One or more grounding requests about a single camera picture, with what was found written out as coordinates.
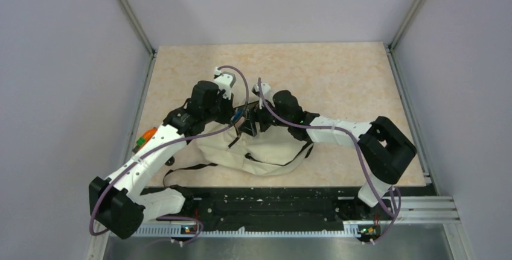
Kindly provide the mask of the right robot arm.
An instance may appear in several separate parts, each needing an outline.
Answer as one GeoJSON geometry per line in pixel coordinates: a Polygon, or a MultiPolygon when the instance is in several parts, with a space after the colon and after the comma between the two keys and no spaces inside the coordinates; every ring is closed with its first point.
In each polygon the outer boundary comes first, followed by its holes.
{"type": "Polygon", "coordinates": [[[387,117],[378,116],[370,122],[349,122],[330,119],[305,111],[288,90],[275,93],[271,100],[258,89],[259,96],[249,103],[241,130],[253,137],[262,136],[268,143],[271,132],[283,132],[285,142],[336,144],[356,151],[365,184],[359,189],[354,211],[362,219],[370,219],[383,206],[386,193],[398,195],[395,185],[417,154],[415,145],[387,117]]]}

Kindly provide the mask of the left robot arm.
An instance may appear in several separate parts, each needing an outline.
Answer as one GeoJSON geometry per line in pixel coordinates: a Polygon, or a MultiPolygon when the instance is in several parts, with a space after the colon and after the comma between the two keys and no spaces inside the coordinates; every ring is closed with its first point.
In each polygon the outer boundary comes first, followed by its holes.
{"type": "Polygon", "coordinates": [[[193,214],[192,201],[173,188],[143,194],[143,189],[156,172],[175,153],[192,140],[204,138],[205,126],[213,121],[227,125],[235,115],[233,80],[217,77],[199,81],[183,106],[172,110],[149,141],[121,168],[105,179],[96,177],[89,184],[93,236],[96,222],[121,239],[133,235],[142,223],[173,214],[186,220],[193,214]]]}

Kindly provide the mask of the beige canvas backpack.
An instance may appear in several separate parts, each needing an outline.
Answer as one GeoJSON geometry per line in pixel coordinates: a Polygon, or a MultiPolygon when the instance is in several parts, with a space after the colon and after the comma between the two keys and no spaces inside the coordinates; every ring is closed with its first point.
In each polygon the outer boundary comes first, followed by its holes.
{"type": "Polygon", "coordinates": [[[310,140],[293,138],[287,127],[270,127],[255,136],[229,130],[198,139],[196,144],[208,163],[189,166],[186,170],[224,166],[260,177],[292,172],[313,148],[310,140]]]}

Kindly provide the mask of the blue lidded jar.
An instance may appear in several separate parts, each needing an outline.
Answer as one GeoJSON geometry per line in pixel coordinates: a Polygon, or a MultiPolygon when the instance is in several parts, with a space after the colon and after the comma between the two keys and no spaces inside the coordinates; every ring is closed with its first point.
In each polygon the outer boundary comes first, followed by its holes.
{"type": "Polygon", "coordinates": [[[243,109],[238,109],[238,110],[235,112],[235,114],[234,114],[234,116],[233,116],[233,118],[232,118],[231,122],[232,122],[232,123],[236,123],[236,122],[237,122],[237,121],[242,117],[243,113],[244,113],[244,110],[243,110],[243,109]]]}

